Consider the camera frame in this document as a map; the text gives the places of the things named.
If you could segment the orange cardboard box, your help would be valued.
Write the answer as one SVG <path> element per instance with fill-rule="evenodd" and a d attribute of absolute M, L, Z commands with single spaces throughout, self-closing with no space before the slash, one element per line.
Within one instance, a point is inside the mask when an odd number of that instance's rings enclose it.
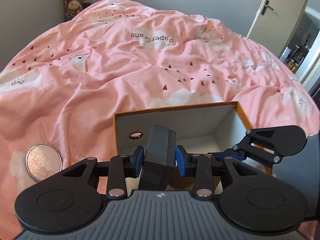
<path fill-rule="evenodd" d="M 187 152 L 206 154 L 233 147 L 253 126 L 238 102 L 171 106 L 114 115 L 116 153 L 131 155 L 147 146 L 154 124 L 176 132 L 176 143 Z"/>

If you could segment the round pink compact mirror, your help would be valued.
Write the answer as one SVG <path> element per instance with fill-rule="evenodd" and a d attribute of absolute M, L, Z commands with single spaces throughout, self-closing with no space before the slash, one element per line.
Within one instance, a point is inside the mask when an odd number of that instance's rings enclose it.
<path fill-rule="evenodd" d="M 31 178 L 40 182 L 62 171 L 62 158 L 53 146 L 38 144 L 27 152 L 25 165 Z"/>

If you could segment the pink printed bed duvet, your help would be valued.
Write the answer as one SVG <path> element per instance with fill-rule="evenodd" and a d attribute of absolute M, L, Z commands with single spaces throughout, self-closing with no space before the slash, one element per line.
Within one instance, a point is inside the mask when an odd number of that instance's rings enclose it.
<path fill-rule="evenodd" d="M 1 72 L 1 239 L 21 232 L 14 202 L 35 183 L 32 146 L 54 146 L 64 167 L 108 160 L 115 113 L 229 101 L 255 128 L 319 130 L 319 109 L 289 68 L 218 19 L 104 0 L 49 29 Z"/>

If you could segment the white door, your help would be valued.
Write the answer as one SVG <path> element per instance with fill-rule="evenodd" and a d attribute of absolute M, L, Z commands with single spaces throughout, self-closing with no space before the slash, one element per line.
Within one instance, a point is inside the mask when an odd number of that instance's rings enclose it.
<path fill-rule="evenodd" d="M 300 22 L 308 0 L 269 0 L 274 11 L 267 9 L 261 15 L 264 2 L 261 1 L 247 38 L 280 57 Z"/>

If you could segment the dark grey small box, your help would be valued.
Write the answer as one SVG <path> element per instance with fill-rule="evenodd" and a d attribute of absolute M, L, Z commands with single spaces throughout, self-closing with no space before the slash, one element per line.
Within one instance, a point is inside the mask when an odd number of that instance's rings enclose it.
<path fill-rule="evenodd" d="M 176 131 L 167 126 L 152 126 L 144 155 L 138 189 L 165 191 L 176 167 Z"/>

